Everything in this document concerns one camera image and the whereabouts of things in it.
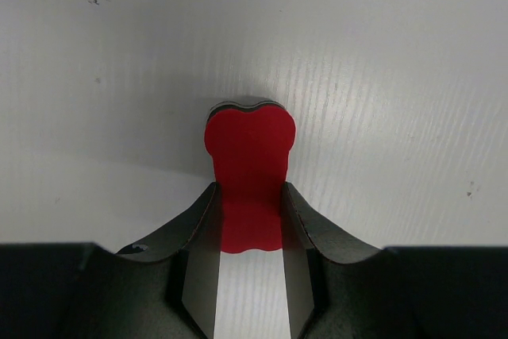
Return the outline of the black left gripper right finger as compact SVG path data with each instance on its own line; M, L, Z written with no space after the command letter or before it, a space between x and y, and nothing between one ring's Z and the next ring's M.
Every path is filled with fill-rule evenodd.
M376 248L319 214L293 185L281 199L293 338L506 337L506 248Z

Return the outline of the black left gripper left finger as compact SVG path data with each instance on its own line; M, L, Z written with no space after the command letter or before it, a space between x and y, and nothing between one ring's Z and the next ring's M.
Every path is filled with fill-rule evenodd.
M211 338L221 190L119 252L93 243L1 247L4 338Z

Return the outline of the red bone-shaped eraser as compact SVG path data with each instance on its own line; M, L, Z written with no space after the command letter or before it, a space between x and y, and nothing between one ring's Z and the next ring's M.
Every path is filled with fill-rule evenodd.
M204 145L221 187L222 252L281 249L281 193L295 138L293 117L275 101L211 109Z

